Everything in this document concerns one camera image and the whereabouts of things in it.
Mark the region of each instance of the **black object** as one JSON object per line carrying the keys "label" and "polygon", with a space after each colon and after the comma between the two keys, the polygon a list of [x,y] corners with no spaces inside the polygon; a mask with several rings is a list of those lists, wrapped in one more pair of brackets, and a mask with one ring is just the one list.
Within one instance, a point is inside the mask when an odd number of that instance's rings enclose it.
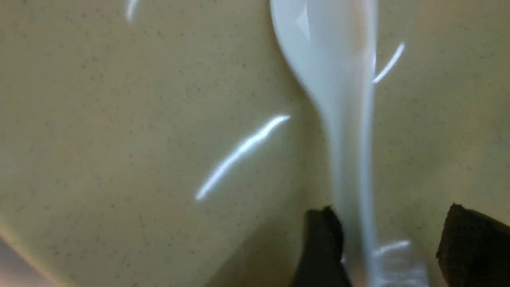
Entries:
{"label": "black object", "polygon": [[292,287],[351,287],[342,259],[342,224],[331,208],[304,216],[304,249]]}
{"label": "black object", "polygon": [[510,286],[510,227],[453,204],[436,258],[450,287]]}

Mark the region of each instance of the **white plastic spoon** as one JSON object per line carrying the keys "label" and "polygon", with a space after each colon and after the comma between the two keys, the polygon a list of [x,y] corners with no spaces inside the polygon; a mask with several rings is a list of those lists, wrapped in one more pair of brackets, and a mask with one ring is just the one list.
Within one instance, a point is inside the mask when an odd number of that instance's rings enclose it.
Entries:
{"label": "white plastic spoon", "polygon": [[354,286],[377,286],[371,140],[376,0],[271,0],[280,48],[327,132],[334,207]]}

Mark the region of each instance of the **spoon handle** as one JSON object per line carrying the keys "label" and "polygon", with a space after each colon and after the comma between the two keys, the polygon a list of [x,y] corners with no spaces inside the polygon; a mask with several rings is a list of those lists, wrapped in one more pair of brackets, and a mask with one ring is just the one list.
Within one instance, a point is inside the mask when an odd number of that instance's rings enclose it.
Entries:
{"label": "spoon handle", "polygon": [[379,267],[372,196],[373,76],[377,3],[354,1],[348,81],[337,119],[325,121],[330,136],[334,207],[345,232],[345,267],[353,286],[378,286]]}

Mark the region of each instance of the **beige speckled surface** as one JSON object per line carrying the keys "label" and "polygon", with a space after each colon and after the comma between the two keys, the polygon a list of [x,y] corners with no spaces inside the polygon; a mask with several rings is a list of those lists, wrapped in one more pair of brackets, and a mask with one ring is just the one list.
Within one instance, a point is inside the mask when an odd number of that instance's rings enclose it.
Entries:
{"label": "beige speckled surface", "polygon": [[[127,7],[0,4],[0,234],[75,286],[285,285],[328,185],[267,1]],[[509,10],[380,2],[379,65],[405,49],[376,88],[377,220],[383,241],[413,240],[433,286],[453,201],[510,223]]]}

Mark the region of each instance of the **speckled countertop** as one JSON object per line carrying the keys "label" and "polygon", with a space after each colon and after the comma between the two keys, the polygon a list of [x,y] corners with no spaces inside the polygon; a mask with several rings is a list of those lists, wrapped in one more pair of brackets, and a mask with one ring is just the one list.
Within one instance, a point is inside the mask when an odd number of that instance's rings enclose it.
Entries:
{"label": "speckled countertop", "polygon": [[[510,2],[380,1],[383,241],[456,201],[510,223]],[[277,286],[328,202],[316,113],[266,0],[0,4],[0,234],[73,286]]]}

